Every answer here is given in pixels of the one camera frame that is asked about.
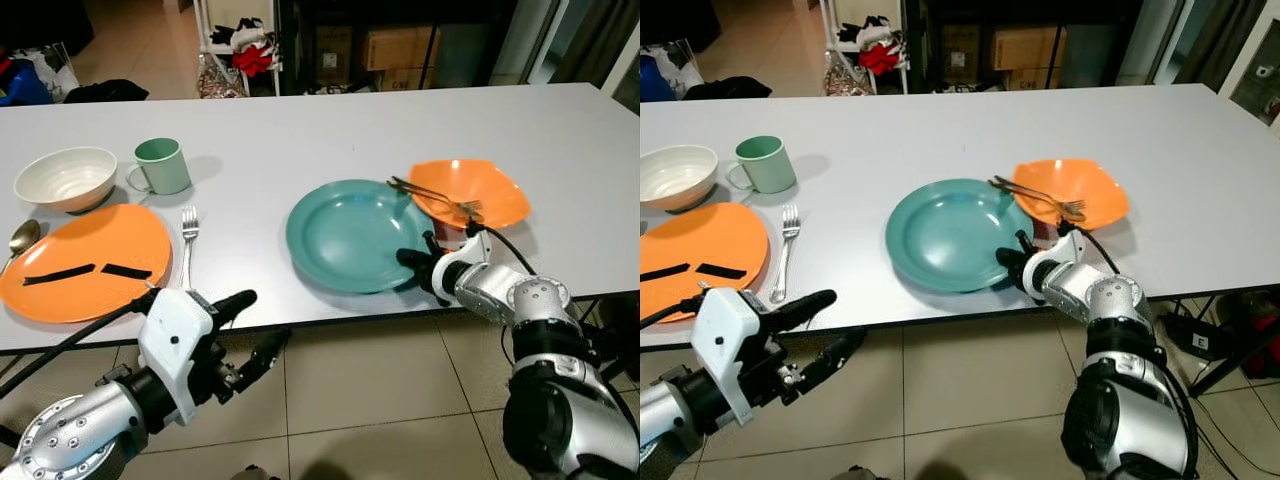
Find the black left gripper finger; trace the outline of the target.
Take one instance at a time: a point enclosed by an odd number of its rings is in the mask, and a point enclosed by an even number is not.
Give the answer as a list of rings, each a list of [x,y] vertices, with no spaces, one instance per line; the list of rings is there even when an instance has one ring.
[[[768,332],[790,332],[813,320],[818,312],[829,307],[836,300],[835,291],[818,291],[783,303],[765,314],[765,329]]]
[[[265,335],[251,351],[250,358],[237,370],[236,392],[243,393],[275,365],[280,352],[291,339],[291,330]]]
[[[224,300],[211,303],[211,320],[214,326],[225,326],[234,321],[246,308],[257,301],[256,291],[241,291]]]
[[[801,371],[800,394],[805,396],[844,367],[867,339],[865,329],[846,333],[826,348]]]

